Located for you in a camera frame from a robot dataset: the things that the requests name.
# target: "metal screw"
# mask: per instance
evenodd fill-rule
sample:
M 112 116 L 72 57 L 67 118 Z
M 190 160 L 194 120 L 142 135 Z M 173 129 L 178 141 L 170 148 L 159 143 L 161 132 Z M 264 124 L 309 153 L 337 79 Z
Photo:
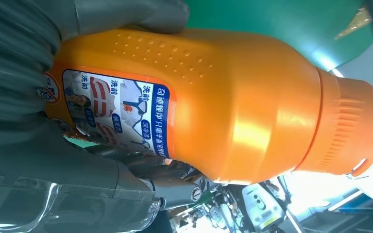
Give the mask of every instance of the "metal screw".
M 192 190 L 192 193 L 191 193 L 191 200 L 193 202 L 196 202 L 198 201 L 200 198 L 201 198 L 201 188 L 199 187 L 195 187 L 193 190 Z

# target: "green surface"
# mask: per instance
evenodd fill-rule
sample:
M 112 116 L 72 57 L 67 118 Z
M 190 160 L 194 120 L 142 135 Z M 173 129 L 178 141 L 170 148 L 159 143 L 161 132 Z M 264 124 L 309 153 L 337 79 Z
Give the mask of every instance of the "green surface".
M 331 70 L 372 42 L 371 26 L 335 40 L 363 0 L 186 0 L 188 27 L 261 33 L 290 44 L 318 67 Z
M 75 138 L 70 138 L 70 137 L 65 137 L 65 139 L 68 140 L 69 142 L 73 143 L 73 144 L 76 144 L 76 145 L 82 147 L 82 148 L 98 145 L 98 144 L 93 143 L 93 142 L 83 141 L 83 140 L 80 140 L 80 139 L 75 139 Z

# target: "product label image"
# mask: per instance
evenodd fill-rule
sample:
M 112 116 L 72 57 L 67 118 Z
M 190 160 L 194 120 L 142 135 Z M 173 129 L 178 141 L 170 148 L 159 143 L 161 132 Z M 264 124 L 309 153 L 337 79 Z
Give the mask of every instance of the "product label image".
M 165 85 L 72 69 L 62 80 L 70 116 L 88 140 L 169 156 Z

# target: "orange cap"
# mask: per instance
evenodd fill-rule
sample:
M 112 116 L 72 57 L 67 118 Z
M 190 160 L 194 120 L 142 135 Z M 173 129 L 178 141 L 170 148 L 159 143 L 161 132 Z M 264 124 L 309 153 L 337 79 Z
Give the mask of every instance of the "orange cap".
M 373 164 L 373 87 L 322 70 L 319 74 L 320 118 L 311 146 L 295 170 L 358 176 Z

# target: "orange plastic bottle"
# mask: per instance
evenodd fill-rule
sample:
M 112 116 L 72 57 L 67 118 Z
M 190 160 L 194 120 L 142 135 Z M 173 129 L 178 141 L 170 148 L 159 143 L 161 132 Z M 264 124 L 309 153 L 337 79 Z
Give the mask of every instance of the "orange plastic bottle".
M 360 174 L 373 162 L 373 87 L 270 37 L 114 30 L 64 43 L 47 75 L 38 93 L 69 135 L 184 161 L 218 182 Z

